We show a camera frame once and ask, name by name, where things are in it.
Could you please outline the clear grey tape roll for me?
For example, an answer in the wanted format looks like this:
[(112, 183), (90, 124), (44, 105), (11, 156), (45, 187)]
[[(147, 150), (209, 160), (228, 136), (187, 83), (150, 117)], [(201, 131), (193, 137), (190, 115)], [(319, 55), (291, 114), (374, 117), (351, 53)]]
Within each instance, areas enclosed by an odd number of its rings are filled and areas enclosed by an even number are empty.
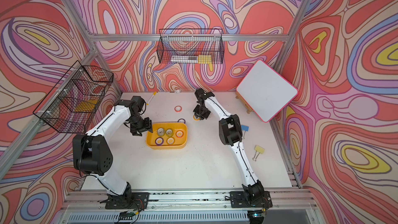
[(159, 137), (163, 137), (165, 135), (165, 129), (164, 128), (158, 128), (157, 129), (157, 135)]

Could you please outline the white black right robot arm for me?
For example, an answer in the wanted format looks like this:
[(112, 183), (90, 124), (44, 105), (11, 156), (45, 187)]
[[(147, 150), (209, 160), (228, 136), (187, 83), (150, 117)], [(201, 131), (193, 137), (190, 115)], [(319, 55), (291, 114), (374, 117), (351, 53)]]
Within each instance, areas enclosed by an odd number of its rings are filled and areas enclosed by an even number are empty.
[(212, 92), (202, 88), (195, 90), (197, 105), (193, 110), (196, 118), (205, 120), (213, 114), (219, 120), (219, 137), (223, 145), (233, 154), (242, 178), (242, 188), (247, 204), (254, 206), (266, 200), (265, 190), (255, 175), (243, 144), (243, 131), (238, 115), (229, 113), (216, 99)]

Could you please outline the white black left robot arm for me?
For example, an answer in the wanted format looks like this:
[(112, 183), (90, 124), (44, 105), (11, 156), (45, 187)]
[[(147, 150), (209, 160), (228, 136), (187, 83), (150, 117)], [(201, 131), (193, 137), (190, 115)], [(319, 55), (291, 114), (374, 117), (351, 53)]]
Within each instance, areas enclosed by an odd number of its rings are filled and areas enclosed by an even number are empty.
[(133, 136), (153, 132), (150, 118), (143, 118), (146, 102), (140, 96), (119, 100), (94, 128), (73, 138), (73, 164), (81, 177), (94, 177), (106, 190), (110, 200), (132, 202), (131, 185), (112, 167), (113, 154), (108, 140), (120, 126), (129, 128)]

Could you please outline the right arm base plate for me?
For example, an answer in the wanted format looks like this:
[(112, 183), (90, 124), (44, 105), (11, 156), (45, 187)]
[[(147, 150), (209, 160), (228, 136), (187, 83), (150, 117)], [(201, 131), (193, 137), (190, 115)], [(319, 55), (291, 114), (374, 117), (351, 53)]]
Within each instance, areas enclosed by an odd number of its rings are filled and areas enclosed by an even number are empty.
[(224, 199), (227, 201), (230, 201), (232, 208), (263, 207), (265, 209), (269, 209), (269, 208), (273, 207), (273, 203), (272, 203), (272, 199), (271, 199), (269, 191), (265, 191), (263, 198), (255, 201), (253, 203), (249, 203), (246, 200), (243, 191), (230, 191), (230, 194), (228, 196), (225, 196)]

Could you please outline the yellow-green tape roll table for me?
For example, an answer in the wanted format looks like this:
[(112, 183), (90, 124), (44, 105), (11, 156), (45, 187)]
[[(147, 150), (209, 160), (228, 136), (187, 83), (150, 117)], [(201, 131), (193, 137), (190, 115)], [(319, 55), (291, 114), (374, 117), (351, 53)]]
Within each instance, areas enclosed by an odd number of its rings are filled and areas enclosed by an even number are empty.
[(172, 137), (174, 135), (173, 129), (167, 129), (165, 131), (165, 135), (168, 136), (168, 137)]

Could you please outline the yellow plastic storage box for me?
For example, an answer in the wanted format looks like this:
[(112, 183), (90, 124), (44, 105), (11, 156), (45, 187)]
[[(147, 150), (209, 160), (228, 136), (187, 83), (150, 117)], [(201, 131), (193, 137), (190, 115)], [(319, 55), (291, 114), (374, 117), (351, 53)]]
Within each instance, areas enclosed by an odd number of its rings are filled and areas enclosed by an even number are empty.
[(148, 132), (146, 145), (151, 149), (182, 149), (186, 146), (188, 129), (182, 122), (157, 122)]

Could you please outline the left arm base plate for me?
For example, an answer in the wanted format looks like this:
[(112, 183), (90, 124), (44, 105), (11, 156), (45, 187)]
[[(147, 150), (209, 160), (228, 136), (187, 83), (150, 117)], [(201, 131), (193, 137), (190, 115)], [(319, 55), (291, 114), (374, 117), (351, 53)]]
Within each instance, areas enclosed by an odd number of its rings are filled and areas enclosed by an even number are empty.
[(148, 192), (130, 192), (121, 196), (107, 195), (102, 201), (106, 209), (146, 209), (149, 202)]

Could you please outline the yellow-orange tape roll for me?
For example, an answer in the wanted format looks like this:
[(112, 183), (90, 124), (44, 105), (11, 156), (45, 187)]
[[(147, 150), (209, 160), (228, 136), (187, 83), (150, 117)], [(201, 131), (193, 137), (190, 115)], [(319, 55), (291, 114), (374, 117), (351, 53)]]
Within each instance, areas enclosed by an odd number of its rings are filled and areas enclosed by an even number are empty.
[(174, 145), (174, 143), (175, 143), (175, 139), (174, 139), (173, 137), (169, 137), (169, 138), (167, 139), (167, 144), (168, 144), (168, 145)]

